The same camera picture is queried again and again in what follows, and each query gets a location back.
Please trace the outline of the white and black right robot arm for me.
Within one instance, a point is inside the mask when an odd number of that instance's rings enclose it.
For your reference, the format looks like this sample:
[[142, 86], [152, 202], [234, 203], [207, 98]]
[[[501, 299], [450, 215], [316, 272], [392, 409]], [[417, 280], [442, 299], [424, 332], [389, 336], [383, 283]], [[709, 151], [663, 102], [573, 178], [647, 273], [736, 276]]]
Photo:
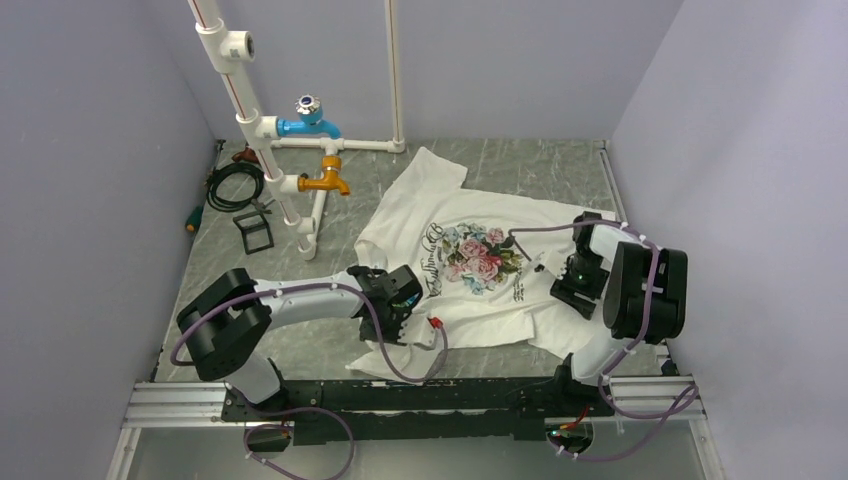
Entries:
[[551, 388], [557, 411], [574, 415], [590, 399], [587, 385], [641, 343], [657, 345], [681, 333], [686, 317], [689, 257], [649, 242], [630, 227], [585, 211], [568, 229], [574, 251], [553, 269], [550, 295], [604, 330], [566, 357], [571, 377]]

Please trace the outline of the white floral print t-shirt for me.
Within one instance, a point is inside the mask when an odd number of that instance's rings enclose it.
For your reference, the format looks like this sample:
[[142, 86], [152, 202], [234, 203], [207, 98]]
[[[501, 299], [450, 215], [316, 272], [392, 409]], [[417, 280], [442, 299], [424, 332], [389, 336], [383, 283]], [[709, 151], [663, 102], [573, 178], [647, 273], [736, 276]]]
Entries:
[[607, 334], [599, 312], [584, 319], [536, 269], [573, 252], [562, 227], [583, 208], [465, 189], [467, 173], [420, 148], [355, 241], [358, 262], [409, 266], [423, 290], [411, 321], [440, 319], [452, 349], [526, 341], [563, 358]]

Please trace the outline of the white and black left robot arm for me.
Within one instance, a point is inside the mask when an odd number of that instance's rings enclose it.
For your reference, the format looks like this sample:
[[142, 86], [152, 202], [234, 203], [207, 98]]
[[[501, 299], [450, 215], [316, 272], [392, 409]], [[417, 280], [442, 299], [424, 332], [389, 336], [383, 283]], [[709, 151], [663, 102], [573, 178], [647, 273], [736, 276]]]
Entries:
[[225, 381], [258, 417], [272, 420], [285, 411], [288, 394], [277, 367], [256, 352], [267, 332], [312, 320], [357, 319], [363, 341], [432, 348], [437, 327], [413, 317], [422, 298], [406, 265], [393, 271], [354, 265], [294, 281], [257, 280], [235, 268], [177, 315], [181, 335], [170, 361], [193, 367], [202, 381]]

